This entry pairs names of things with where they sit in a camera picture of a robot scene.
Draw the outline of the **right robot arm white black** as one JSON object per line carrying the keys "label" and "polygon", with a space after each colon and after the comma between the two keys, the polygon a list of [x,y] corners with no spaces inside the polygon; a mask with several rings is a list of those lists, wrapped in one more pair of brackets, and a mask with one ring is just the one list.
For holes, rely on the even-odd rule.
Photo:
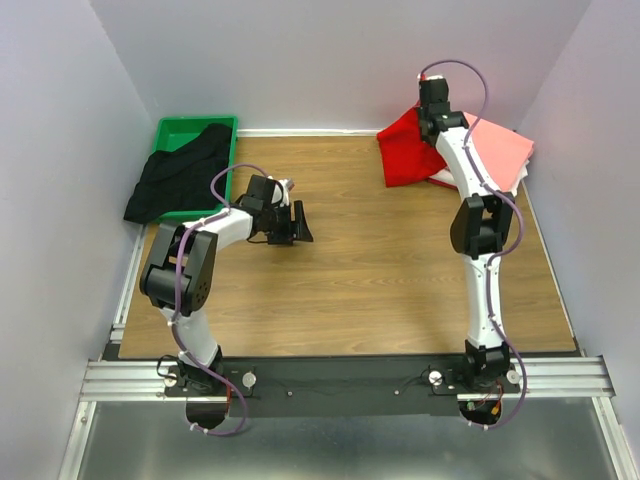
{"label": "right robot arm white black", "polygon": [[451,109],[442,76],[419,76],[416,107],[421,139],[444,159],[461,197],[450,241],[464,262],[470,326],[461,379],[485,386],[510,368],[502,328],[499,274],[513,214],[513,197],[498,190],[481,162],[465,115]]}

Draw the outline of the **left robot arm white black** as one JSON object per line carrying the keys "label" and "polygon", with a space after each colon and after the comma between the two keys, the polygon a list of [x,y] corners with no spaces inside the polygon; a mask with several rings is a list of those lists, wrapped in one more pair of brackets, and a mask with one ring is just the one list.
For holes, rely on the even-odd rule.
{"label": "left robot arm white black", "polygon": [[303,202],[291,199],[294,181],[254,175],[238,199],[204,218],[158,227],[139,288],[166,318],[179,347],[177,366],[161,377],[169,387],[204,395],[229,392],[222,351],[210,332],[204,305],[213,286],[217,253],[258,234],[273,246],[312,242]]}

